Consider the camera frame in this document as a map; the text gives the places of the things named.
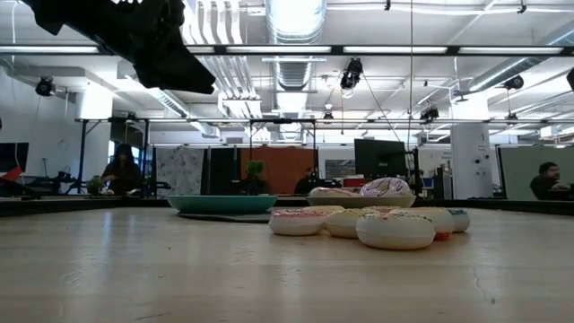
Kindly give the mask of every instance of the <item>orange wall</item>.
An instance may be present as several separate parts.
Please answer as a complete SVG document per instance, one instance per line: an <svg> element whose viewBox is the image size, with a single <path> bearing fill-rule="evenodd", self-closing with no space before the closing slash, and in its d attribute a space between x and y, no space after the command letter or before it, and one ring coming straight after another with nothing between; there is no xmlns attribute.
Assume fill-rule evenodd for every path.
<svg viewBox="0 0 574 323"><path fill-rule="evenodd" d="M265 162L263 179L269 183L271 194L293 194L299 179L313 167L313 150L296 147L253 148L253 160ZM244 179L249 159L249 149L241 149L241 178Z"/></svg>

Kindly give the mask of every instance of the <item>person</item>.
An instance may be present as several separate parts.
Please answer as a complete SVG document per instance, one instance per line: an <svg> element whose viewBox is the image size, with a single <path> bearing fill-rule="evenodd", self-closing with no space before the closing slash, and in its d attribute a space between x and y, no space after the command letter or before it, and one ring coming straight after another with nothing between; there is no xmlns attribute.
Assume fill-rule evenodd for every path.
<svg viewBox="0 0 574 323"><path fill-rule="evenodd" d="M124 196L131 190L140 188L142 184L142 172L135 163L132 146L120 144L116 148L114 158L106 166L101 179L109 182L110 194Z"/></svg>
<svg viewBox="0 0 574 323"><path fill-rule="evenodd" d="M305 177L299 179L295 186L295 194L307 195L313 188L317 186L317 168L315 172L313 168L309 167L305 170Z"/></svg>
<svg viewBox="0 0 574 323"><path fill-rule="evenodd" d="M561 194L556 193L568 190L570 187L560 183L560 168L548 161L538 168L538 176L530 182L530 189L539 200L555 200L561 199Z"/></svg>

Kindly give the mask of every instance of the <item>potted plant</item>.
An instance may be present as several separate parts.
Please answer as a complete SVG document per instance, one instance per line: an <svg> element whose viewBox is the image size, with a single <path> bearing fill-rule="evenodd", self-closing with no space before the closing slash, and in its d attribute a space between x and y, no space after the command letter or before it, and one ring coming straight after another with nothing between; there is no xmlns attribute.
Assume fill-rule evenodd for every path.
<svg viewBox="0 0 574 323"><path fill-rule="evenodd" d="M98 196L105 186L106 185L104 181L101 180L100 176L94 176L88 181L88 183L86 183L88 194L91 196Z"/></svg>
<svg viewBox="0 0 574 323"><path fill-rule="evenodd" d="M249 161L246 169L248 175L246 180L246 193L248 195L259 195L266 193L266 182L261 180L261 173L265 167L264 161Z"/></svg>

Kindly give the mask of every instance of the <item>screen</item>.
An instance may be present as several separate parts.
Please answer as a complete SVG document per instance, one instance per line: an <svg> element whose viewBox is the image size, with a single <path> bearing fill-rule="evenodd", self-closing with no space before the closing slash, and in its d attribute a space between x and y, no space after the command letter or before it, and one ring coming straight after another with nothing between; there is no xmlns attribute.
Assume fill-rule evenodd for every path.
<svg viewBox="0 0 574 323"><path fill-rule="evenodd" d="M407 176L404 143L355 139L355 171L371 179Z"/></svg>
<svg viewBox="0 0 574 323"><path fill-rule="evenodd" d="M22 172L26 171L29 146L29 143L0 144L0 172L13 170L18 164L20 164Z"/></svg>

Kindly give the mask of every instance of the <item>teal bowl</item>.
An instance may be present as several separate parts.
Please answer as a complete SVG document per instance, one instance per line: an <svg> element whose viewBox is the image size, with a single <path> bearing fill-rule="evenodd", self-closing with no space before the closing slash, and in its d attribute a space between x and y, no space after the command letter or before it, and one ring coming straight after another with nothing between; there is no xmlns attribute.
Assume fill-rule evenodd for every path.
<svg viewBox="0 0 574 323"><path fill-rule="evenodd" d="M171 207L186 214L260 214L277 196L168 196Z"/></svg>

